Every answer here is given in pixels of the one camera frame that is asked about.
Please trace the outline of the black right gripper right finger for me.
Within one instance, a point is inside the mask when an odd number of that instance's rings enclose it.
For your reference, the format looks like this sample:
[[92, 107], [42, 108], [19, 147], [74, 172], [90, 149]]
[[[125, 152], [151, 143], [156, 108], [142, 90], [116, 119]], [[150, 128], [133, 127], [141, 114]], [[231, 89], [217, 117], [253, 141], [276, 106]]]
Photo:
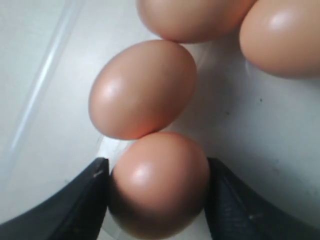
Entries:
[[216, 158], [208, 159], [210, 186], [204, 206], [213, 240], [318, 240], [319, 229], [290, 216], [240, 180]]

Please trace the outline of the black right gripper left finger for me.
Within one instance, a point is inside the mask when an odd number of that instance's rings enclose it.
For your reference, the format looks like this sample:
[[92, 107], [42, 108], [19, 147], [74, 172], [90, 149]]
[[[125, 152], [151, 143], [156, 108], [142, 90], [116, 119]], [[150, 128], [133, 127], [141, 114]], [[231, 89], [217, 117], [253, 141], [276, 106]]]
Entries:
[[96, 240], [108, 206], [109, 161], [98, 157], [56, 194], [0, 225], [2, 240]]

